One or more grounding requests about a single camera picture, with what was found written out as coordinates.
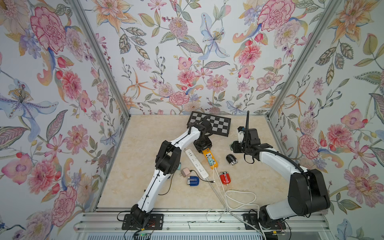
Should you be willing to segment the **orange power strip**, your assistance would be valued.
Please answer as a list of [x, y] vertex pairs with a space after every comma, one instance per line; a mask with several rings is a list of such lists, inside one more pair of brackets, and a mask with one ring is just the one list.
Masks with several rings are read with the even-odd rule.
[[206, 157], [210, 168], [213, 170], [218, 167], [218, 163], [215, 160], [213, 154], [211, 153], [211, 150], [209, 148], [203, 150], [203, 155]]

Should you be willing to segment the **pink usb charger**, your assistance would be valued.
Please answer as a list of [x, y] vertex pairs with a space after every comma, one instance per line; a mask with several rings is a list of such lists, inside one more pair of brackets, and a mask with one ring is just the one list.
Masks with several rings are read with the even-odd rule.
[[181, 170], [181, 175], [186, 178], [186, 177], [189, 177], [191, 175], [191, 171], [189, 168], [184, 168]]

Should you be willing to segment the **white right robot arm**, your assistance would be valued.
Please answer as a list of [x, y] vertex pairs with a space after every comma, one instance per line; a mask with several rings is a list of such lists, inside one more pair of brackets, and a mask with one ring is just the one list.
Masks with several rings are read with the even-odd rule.
[[238, 127], [238, 140], [231, 144], [231, 150], [268, 165], [289, 182], [285, 200], [260, 208], [258, 223], [262, 227], [271, 228], [290, 217], [310, 217], [312, 213], [330, 207], [331, 201], [322, 172], [302, 167], [270, 144], [261, 143], [256, 129]]

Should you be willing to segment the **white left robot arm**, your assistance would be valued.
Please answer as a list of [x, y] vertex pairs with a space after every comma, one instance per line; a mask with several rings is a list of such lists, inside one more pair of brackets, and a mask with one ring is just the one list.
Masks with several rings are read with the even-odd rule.
[[178, 169], [182, 152], [190, 144], [201, 146], [208, 143], [211, 145], [210, 135], [212, 135], [212, 125], [208, 120], [202, 119], [189, 123], [188, 129], [178, 138], [162, 142], [155, 159], [155, 170], [151, 181], [141, 199], [130, 210], [131, 219], [140, 229], [145, 228], [149, 223], [160, 190], [166, 180]]

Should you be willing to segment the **white power strip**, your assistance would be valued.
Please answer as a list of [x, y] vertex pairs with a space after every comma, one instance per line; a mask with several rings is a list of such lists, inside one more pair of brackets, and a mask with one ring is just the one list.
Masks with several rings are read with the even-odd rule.
[[205, 168], [204, 168], [203, 165], [200, 163], [200, 161], [199, 161], [198, 158], [195, 156], [195, 154], [192, 152], [192, 150], [187, 149], [187, 150], [185, 150], [185, 153], [187, 154], [188, 158], [190, 159], [190, 161], [192, 162], [193, 166], [194, 166], [195, 169], [197, 170], [197, 173], [199, 174], [199, 176], [200, 176], [203, 180], [208, 179], [208, 178], [209, 178], [209, 174], [208, 174], [208, 172], [205, 170]]

